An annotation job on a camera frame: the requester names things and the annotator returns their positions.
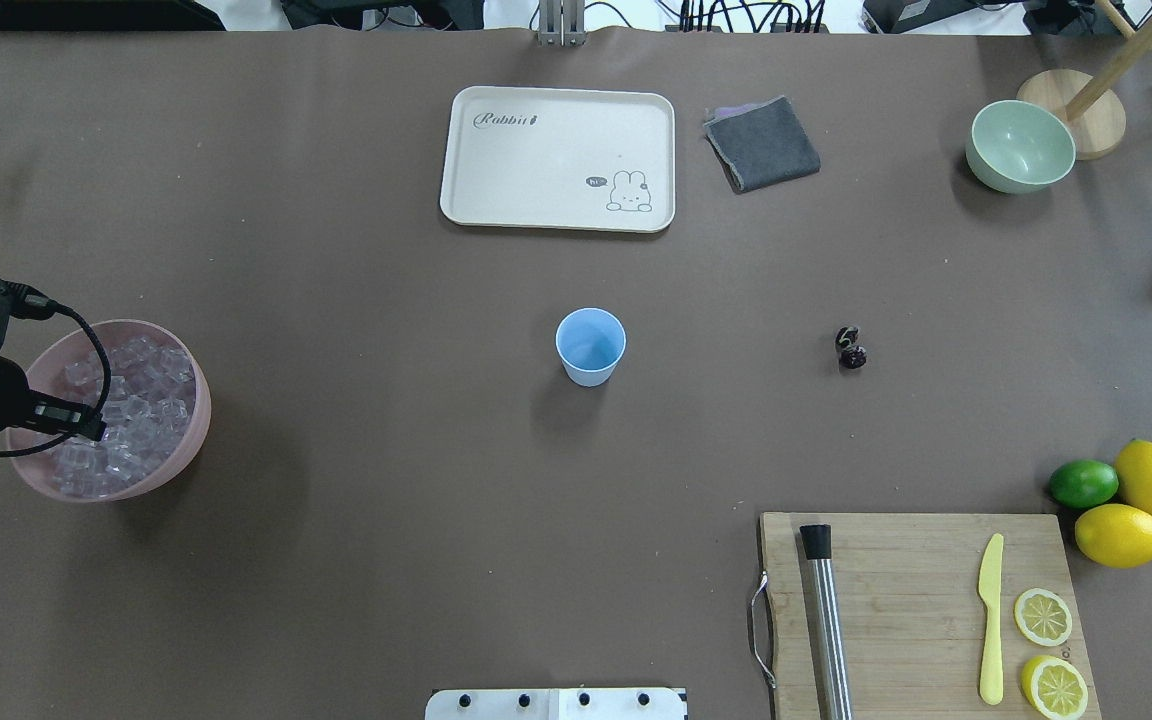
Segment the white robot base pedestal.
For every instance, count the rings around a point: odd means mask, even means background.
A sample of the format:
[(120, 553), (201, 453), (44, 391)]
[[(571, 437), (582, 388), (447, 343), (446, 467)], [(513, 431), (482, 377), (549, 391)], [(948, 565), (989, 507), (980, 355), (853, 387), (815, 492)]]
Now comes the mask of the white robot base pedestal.
[(425, 719), (687, 719), (685, 691), (669, 687), (444, 689)]

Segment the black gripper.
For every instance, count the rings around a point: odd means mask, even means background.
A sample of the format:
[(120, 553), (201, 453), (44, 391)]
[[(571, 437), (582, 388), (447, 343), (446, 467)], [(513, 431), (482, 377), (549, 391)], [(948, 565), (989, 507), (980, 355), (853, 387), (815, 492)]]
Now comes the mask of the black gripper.
[(99, 407), (82, 404), (67, 397), (55, 397), (41, 392), (29, 392), (26, 429), (38, 433), (61, 433), (61, 438), (86, 439), (100, 442), (108, 424), (100, 418)]

